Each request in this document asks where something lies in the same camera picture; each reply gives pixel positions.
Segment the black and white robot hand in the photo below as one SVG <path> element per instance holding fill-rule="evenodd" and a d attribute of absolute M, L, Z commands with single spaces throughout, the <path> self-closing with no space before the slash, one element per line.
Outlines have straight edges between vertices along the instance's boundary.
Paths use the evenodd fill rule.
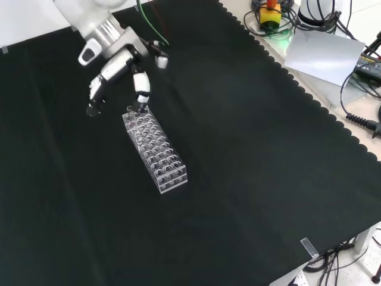
<path fill-rule="evenodd" d="M 144 57 L 152 55 L 159 69 L 166 69 L 169 55 L 161 48 L 164 42 L 146 41 L 138 36 L 131 27 L 126 28 L 121 38 L 116 42 L 119 50 L 103 66 L 100 73 L 89 85 L 89 104 L 86 114 L 94 117 L 101 114 L 106 102 L 104 87 L 125 73 L 133 75 L 133 83 L 136 99 L 132 110 L 135 113 L 143 113 L 151 96 L 151 84 L 146 71 L 140 66 Z"/>

